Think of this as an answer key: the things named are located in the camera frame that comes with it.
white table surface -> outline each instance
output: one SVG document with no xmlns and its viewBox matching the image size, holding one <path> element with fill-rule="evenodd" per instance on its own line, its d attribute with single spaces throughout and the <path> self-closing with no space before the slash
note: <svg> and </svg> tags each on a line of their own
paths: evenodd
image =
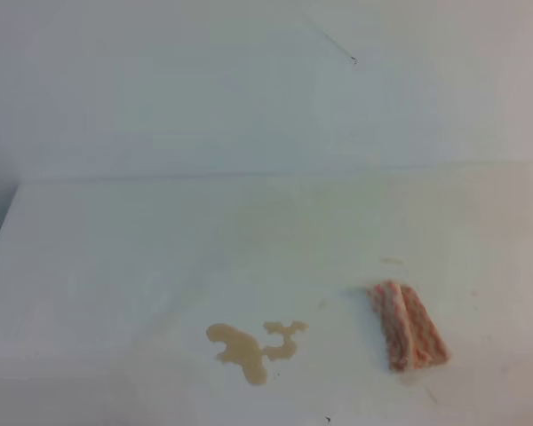
<svg viewBox="0 0 533 426">
<path fill-rule="evenodd" d="M 446 367 L 386 370 L 360 288 L 389 278 L 418 290 Z M 252 387 L 205 330 L 277 345 L 268 320 L 310 328 Z M 0 425 L 326 416 L 533 425 L 533 166 L 20 188 L 0 232 Z"/>
</svg>

liquid puddle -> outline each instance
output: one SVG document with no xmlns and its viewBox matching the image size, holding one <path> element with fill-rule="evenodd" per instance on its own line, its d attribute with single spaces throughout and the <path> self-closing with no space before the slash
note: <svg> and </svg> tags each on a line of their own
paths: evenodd
<svg viewBox="0 0 533 426">
<path fill-rule="evenodd" d="M 223 364 L 231 362 L 241 366 L 245 379 L 253 385 L 267 382 L 268 372 L 263 366 L 263 356 L 271 361 L 290 359 L 296 353 L 298 346 L 291 338 L 297 331 L 306 331 L 308 325 L 302 321 L 292 321 L 289 327 L 282 322 L 266 322 L 263 327 L 268 334 L 282 335 L 282 346 L 266 346 L 260 348 L 259 342 L 238 328 L 228 324 L 213 324 L 207 329 L 206 335 L 210 342 L 223 342 L 226 348 L 218 353 L 216 359 Z"/>
</svg>

white wall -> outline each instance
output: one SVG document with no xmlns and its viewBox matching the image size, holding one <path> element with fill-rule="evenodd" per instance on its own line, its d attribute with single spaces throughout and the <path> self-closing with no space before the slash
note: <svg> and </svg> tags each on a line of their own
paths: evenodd
<svg viewBox="0 0 533 426">
<path fill-rule="evenodd" d="M 0 0 L 22 179 L 512 159 L 533 0 Z"/>
</svg>

grease stain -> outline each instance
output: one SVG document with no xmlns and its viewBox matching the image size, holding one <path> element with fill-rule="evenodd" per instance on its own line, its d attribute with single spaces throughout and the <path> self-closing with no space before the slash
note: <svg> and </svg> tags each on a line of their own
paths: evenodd
<svg viewBox="0 0 533 426">
<path fill-rule="evenodd" d="M 267 382 L 267 369 L 263 366 L 263 356 L 271 361 L 290 359 L 296 353 L 298 346 L 292 340 L 297 331 L 306 331 L 308 325 L 302 321 L 292 321 L 289 327 L 282 322 L 265 322 L 263 327 L 268 334 L 282 336 L 281 346 L 266 346 L 260 348 L 259 342 L 252 335 L 228 324 L 213 324 L 207 328 L 207 338 L 210 342 L 222 342 L 226 348 L 218 353 L 216 359 L 223 364 L 233 363 L 243 369 L 243 374 L 248 383 L 260 385 Z"/>
</svg>

